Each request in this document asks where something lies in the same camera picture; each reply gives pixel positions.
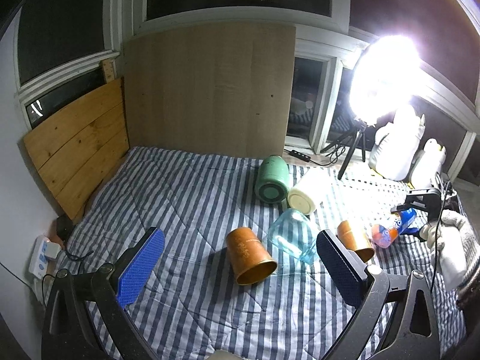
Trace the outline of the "blue orange Arctic Ocean cup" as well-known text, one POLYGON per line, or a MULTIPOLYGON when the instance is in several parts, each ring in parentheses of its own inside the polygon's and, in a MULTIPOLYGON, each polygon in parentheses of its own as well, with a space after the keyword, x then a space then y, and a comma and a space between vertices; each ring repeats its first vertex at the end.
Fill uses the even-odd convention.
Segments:
POLYGON ((415 219, 416 211, 413 208, 390 213, 380 223, 372 226, 371 237, 373 243, 380 248, 388 248, 399 235, 408 231, 415 219))

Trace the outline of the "large copper patterned cup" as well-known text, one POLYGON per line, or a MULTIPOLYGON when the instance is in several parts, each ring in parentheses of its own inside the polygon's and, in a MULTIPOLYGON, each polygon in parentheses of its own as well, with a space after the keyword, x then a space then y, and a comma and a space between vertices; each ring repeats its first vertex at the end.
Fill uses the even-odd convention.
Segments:
POLYGON ((347 220, 343 220, 337 226, 337 238, 343 245, 367 263, 374 256, 374 248, 365 232, 361 229, 352 228, 347 220))

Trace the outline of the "white cream cup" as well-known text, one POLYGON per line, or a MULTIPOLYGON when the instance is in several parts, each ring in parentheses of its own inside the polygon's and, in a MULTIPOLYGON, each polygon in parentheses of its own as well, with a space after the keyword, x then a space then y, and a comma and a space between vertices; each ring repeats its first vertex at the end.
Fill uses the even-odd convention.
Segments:
POLYGON ((309 169, 289 190, 287 202, 290 208, 310 215, 316 211, 326 195, 329 175, 319 167, 309 169))

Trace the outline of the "small copper cup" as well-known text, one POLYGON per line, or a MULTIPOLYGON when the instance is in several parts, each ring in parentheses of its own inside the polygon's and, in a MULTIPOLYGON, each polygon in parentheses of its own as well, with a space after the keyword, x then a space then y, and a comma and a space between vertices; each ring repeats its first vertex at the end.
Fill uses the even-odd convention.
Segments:
POLYGON ((235 281, 242 286, 259 283, 278 268, 278 263, 250 228, 236 228, 225 238, 235 281))

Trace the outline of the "green cup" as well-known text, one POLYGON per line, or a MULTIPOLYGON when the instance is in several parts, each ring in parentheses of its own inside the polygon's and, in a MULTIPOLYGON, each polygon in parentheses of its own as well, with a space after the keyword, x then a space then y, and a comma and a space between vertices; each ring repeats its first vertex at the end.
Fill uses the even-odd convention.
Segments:
POLYGON ((289 191, 289 167, 285 160, 277 155, 267 157, 259 167, 255 193, 264 203, 281 203, 289 191))

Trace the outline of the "small plush penguin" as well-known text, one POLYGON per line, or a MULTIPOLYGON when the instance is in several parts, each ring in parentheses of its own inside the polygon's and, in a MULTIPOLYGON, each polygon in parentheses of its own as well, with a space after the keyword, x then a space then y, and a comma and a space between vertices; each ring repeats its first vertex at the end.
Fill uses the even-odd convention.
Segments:
POLYGON ((408 181, 414 189, 437 188, 438 178, 446 160, 446 147, 434 138, 426 141, 424 148, 414 157, 408 181))

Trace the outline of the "large plush penguin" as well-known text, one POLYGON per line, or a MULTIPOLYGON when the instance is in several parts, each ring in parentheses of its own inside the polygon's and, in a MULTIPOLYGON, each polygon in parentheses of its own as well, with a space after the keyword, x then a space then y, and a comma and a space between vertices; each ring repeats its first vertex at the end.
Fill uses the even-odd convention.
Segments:
POLYGON ((375 133, 368 166, 388 180, 404 180, 424 132, 424 115, 394 119, 380 127, 375 133))

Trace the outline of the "clear blue glass jar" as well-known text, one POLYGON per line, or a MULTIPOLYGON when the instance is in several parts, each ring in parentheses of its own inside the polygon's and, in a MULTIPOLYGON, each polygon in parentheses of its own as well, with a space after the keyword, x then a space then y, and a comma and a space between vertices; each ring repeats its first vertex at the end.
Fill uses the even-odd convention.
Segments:
POLYGON ((289 208, 269 227, 267 238, 282 252, 312 265, 318 257, 318 233, 318 228, 305 214, 289 208))

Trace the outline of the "striped blue white bedsheet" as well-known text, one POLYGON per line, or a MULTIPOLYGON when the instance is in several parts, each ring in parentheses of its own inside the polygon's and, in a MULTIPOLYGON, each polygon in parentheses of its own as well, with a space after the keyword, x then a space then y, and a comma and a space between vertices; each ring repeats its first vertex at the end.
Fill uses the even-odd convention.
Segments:
POLYGON ((124 312, 157 359, 321 359, 354 314, 321 261, 301 262, 270 242, 287 210, 256 197, 260 162, 136 147, 101 188, 67 241, 42 333, 44 359, 119 359, 98 305, 70 297, 75 275, 114 263, 151 228, 162 254, 124 312), (277 261, 266 280, 235 280, 226 237, 250 228, 277 261))

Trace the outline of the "black tripod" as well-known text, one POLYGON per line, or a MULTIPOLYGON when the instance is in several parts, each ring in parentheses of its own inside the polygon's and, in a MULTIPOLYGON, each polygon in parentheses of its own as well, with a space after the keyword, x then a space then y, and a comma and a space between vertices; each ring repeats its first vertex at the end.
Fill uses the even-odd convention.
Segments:
POLYGON ((323 155, 327 155, 329 157, 334 156, 336 160, 338 160, 338 157, 340 156, 340 150, 346 150, 346 156, 343 159, 343 163, 340 167, 340 170, 337 173, 337 179, 341 180, 343 178, 343 175, 346 172, 347 166, 349 165, 350 161, 352 160, 352 157, 354 155, 354 152, 356 151, 358 145, 360 145, 360 151, 361 151, 361 160, 363 163, 366 162, 366 135, 365 131, 367 129, 367 124, 366 122, 355 119, 352 126, 346 133, 341 134, 338 138, 333 140, 331 143, 329 143, 327 146, 322 148, 320 152, 323 155))

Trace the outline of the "black power strip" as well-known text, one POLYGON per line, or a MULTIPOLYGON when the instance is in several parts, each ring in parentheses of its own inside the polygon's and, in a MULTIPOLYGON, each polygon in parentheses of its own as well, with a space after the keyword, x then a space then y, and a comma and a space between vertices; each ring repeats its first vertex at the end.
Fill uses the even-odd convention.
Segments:
POLYGON ((294 158, 298 158, 299 160, 301 160, 305 163, 309 163, 311 161, 311 157, 309 155, 301 153, 297 150, 285 150, 285 152, 289 156, 294 157, 294 158))

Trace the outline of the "wooden plank headboard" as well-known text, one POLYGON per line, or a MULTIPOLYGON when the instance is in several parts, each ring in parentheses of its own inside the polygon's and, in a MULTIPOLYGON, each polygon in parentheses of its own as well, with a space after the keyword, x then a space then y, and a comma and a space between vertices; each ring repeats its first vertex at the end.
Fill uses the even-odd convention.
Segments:
POLYGON ((113 60, 101 62, 106 84, 79 97, 24 136, 25 149, 44 185, 76 221, 94 191, 129 149, 123 80, 113 60))

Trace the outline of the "light beige wooden board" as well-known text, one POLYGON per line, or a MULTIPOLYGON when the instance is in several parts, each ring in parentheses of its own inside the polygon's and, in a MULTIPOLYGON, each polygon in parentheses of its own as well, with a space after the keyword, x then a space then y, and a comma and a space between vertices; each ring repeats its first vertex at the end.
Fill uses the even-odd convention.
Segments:
POLYGON ((280 155, 295 61, 291 25, 230 22, 150 33, 124 47, 132 146, 280 155))

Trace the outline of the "white window frame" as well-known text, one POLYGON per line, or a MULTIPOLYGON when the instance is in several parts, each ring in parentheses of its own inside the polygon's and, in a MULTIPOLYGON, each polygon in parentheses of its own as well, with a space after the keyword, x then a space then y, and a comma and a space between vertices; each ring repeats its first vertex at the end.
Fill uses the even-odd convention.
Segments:
MULTIPOLYGON (((78 35, 80 30, 86 30, 89 26, 80 23, 80 13, 73 14, 73 2, 79 3, 79 9, 83 9, 86 13, 87 2, 90 0, 67 0, 67 2, 37 2, 37 0, 23 0, 19 5, 20 12, 22 8, 29 8, 38 10, 38 13, 32 15, 32 23, 43 22, 43 24, 55 24, 57 28, 48 30, 49 33, 55 35, 58 40, 62 38, 64 43, 53 46, 53 41, 47 41, 52 51, 47 53, 47 46, 39 46, 41 34, 47 33, 47 30, 36 30, 28 25, 26 33, 32 38, 27 45, 20 45, 20 27, 22 20, 27 24, 26 18, 29 17, 26 13, 19 14, 19 21, 16 32, 14 32, 14 40, 16 41, 14 47, 14 65, 16 77, 16 97, 22 107, 30 105, 39 97, 46 95, 53 89, 57 89, 61 85, 65 85, 70 80, 76 79, 79 76, 86 74, 97 68, 96 64, 100 63, 101 59, 105 58, 120 58, 117 67, 125 65, 125 50, 130 50, 128 47, 140 44, 140 46, 153 46, 153 41, 159 41, 160 35, 172 35, 173 40, 170 43, 161 43, 167 45, 166 51, 175 51, 174 56, 180 52, 181 35, 190 36, 191 33, 197 36, 200 35, 200 30, 208 30, 211 33, 207 40, 212 44, 211 49, 201 48, 200 41, 193 43, 192 50, 202 50, 200 52, 201 60, 206 60, 207 57, 212 57, 214 51, 220 51, 224 43, 233 47, 233 51, 227 55, 227 62, 229 65, 220 65, 220 73, 226 73, 227 67, 230 68, 233 62, 238 67, 230 69, 226 78, 232 78, 227 81, 227 84, 220 85, 220 106, 226 105, 226 114, 231 125, 235 120, 235 124, 239 125, 236 120, 241 122, 252 120, 252 116, 247 116, 245 112, 242 115, 238 111, 233 113, 234 109, 242 109, 241 106, 247 106, 247 94, 253 95, 253 100, 250 103, 259 105, 278 105, 278 110, 272 111, 279 116, 268 117, 267 130, 274 131, 274 133, 256 133, 257 135, 272 138, 272 142, 277 144, 280 142, 279 136, 284 137, 287 133, 287 98, 290 99, 290 92, 287 95, 287 84, 293 84, 293 58, 294 58, 294 41, 295 35, 295 55, 310 60, 319 60, 326 63, 327 72, 324 74, 325 79, 319 81, 319 85, 323 84, 325 88, 320 90, 320 105, 314 107, 313 130, 309 133, 309 140, 312 142, 312 149, 319 151, 323 149, 329 129, 334 120, 335 96, 339 94, 340 76, 343 69, 353 69, 353 66, 360 58, 360 50, 366 47, 366 41, 360 40, 356 37, 364 37, 365 39, 371 37, 376 41, 373 32, 360 28, 360 25, 351 24, 352 12, 353 16, 360 18, 360 13, 364 19, 369 19, 369 23, 386 24, 387 19, 393 23, 393 19, 399 19, 395 22, 395 27, 390 28, 394 33, 405 33, 405 31, 413 29, 432 29, 430 32, 424 31, 422 34, 412 33, 411 38, 416 36, 416 45, 419 51, 427 52, 428 45, 433 47, 433 51, 439 51, 437 57, 442 57, 442 60, 448 61, 450 68, 452 66, 460 67, 468 71, 478 73, 478 92, 476 102, 476 111, 473 110, 473 103, 459 88, 457 88, 448 77, 445 77, 440 72, 431 66, 426 60, 427 56, 422 57, 422 73, 418 73, 417 87, 414 95, 423 98, 430 102, 434 107, 439 108, 450 119, 465 129, 465 137, 456 152, 454 161, 450 166, 453 170, 456 159, 458 159, 459 166, 465 164, 466 158, 473 148, 475 140, 479 140, 479 27, 476 24, 468 24, 475 27, 475 30, 469 30, 469 39, 473 37, 472 47, 466 49, 467 39, 461 36, 460 20, 462 25, 467 21, 472 21, 473 17, 465 11, 465 6, 461 0, 445 0, 447 2, 440 3, 439 0, 332 0, 333 5, 341 5, 340 10, 333 7, 334 13, 331 16, 319 16, 312 12, 300 10, 287 10, 286 8, 276 7, 214 7, 203 10, 190 10, 181 12, 172 16, 172 18, 156 18, 152 20, 142 19, 141 24, 134 24, 135 5, 134 0, 102 0, 103 13, 102 16, 102 30, 106 31, 103 34, 103 43, 105 43, 103 50, 96 50, 95 52, 87 50, 80 52, 79 56, 68 56, 64 63, 54 62, 52 67, 42 68, 38 74, 32 74, 29 79, 24 78, 25 74, 21 73, 19 54, 22 50, 28 49, 28 57, 30 59, 39 59, 40 57, 53 56, 58 54, 61 50, 66 50, 67 47, 76 47, 90 44, 93 41, 87 41, 87 37, 80 37, 79 40, 73 40, 74 35, 78 35), (379 2, 397 2, 396 7, 401 8, 400 13, 411 13, 410 16, 392 16, 393 10, 387 11, 377 9, 381 4, 379 2), (69 35, 60 35, 61 31, 66 29, 67 25, 59 24, 61 16, 54 14, 54 8, 66 9, 65 20, 72 19, 72 25, 75 30, 69 35), (266 59, 265 72, 260 72, 260 62, 253 62, 252 53, 247 54, 247 38, 253 34, 254 30, 261 30, 265 35, 259 38, 261 42, 260 51, 271 50, 270 54, 273 56, 266 59), (270 88, 267 83, 272 83, 272 89, 282 88, 280 91, 281 100, 266 101, 260 100, 260 90, 253 92, 253 78, 259 79, 260 89, 270 88)), ((216 89, 217 86, 213 84, 220 84, 218 80, 210 80, 213 73, 207 74, 207 65, 205 68, 193 68, 193 62, 180 62, 179 59, 174 59, 173 62, 166 62, 166 56, 160 57, 161 54, 154 52, 154 54, 146 54, 145 56, 138 56, 133 54, 133 75, 135 78, 131 83, 135 85, 138 83, 140 89, 146 89, 147 84, 153 85, 153 94, 159 100, 152 100, 151 105, 157 103, 160 105, 160 89, 166 87, 166 84, 173 84, 173 94, 179 95, 180 105, 199 104, 199 115, 194 116, 196 120, 207 120, 207 100, 194 100, 200 95, 200 89, 216 89), (173 73, 173 67, 179 66, 181 68, 179 73, 173 78, 160 78, 160 73, 154 73, 160 67, 160 62, 167 63, 166 69, 170 77, 173 73)))

